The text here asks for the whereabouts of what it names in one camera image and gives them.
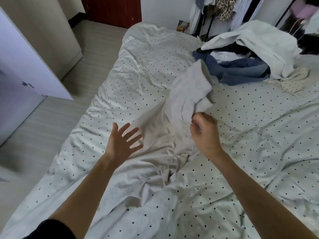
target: white wardrobe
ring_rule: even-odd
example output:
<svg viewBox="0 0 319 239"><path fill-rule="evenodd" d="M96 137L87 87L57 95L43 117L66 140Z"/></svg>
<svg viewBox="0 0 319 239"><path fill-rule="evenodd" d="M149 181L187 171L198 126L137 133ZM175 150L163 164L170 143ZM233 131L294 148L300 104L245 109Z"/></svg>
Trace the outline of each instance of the white wardrobe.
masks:
<svg viewBox="0 0 319 239"><path fill-rule="evenodd" d="M0 145L82 58L57 0L0 0Z"/></svg>

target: left hand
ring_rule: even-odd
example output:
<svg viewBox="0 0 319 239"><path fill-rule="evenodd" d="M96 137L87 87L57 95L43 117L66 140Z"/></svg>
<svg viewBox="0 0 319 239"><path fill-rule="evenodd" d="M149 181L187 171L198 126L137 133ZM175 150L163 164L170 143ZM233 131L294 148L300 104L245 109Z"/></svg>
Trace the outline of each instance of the left hand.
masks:
<svg viewBox="0 0 319 239"><path fill-rule="evenodd" d="M142 138L142 134L130 139L135 133L138 132L139 128L136 127L123 136L123 133L129 127L130 124L127 123L118 129L117 123L113 123L113 129L107 143L106 151L102 156L117 168L123 164L132 153L140 150L143 147L141 144L137 147L130 148L130 146L132 146L137 140Z"/></svg>

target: pile of clothes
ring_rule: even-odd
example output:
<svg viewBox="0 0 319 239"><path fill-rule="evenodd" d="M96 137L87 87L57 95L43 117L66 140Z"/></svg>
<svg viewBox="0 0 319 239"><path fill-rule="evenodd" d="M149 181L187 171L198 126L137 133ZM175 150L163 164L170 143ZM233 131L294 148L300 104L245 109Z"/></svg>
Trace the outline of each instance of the pile of clothes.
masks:
<svg viewBox="0 0 319 239"><path fill-rule="evenodd" d="M217 35L193 56L202 59L220 83L232 86L264 80L295 93L309 74L307 68L294 67L301 51L296 38L256 20Z"/></svg>

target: baseboard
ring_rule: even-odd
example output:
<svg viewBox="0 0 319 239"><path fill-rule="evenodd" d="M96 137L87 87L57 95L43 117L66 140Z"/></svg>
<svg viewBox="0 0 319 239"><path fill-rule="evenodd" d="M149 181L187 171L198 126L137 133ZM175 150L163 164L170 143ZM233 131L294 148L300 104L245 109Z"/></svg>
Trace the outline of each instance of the baseboard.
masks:
<svg viewBox="0 0 319 239"><path fill-rule="evenodd" d="M82 20L87 20L87 15L86 13L79 12L77 15L69 20L70 27L74 28Z"/></svg>
<svg viewBox="0 0 319 239"><path fill-rule="evenodd" d="M83 54L82 51L78 52L78 54L68 63L64 68L57 74L59 80L62 80L64 76L82 59Z"/></svg>

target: polka dot bedsheet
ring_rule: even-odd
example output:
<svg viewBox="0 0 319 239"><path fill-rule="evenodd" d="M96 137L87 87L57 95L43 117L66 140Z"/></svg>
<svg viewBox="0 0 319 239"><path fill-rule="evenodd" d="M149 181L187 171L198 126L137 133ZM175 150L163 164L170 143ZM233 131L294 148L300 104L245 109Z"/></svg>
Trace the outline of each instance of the polka dot bedsheet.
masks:
<svg viewBox="0 0 319 239"><path fill-rule="evenodd" d="M0 238L22 238L50 216L105 151L112 122L132 122L163 101L200 46L165 28L131 27L106 81ZM229 87L214 79L206 112L232 159L319 236L316 71L298 96L266 82ZM221 173L203 154L193 156L144 206L123 203L103 214L100 205L86 238L259 238Z"/></svg>

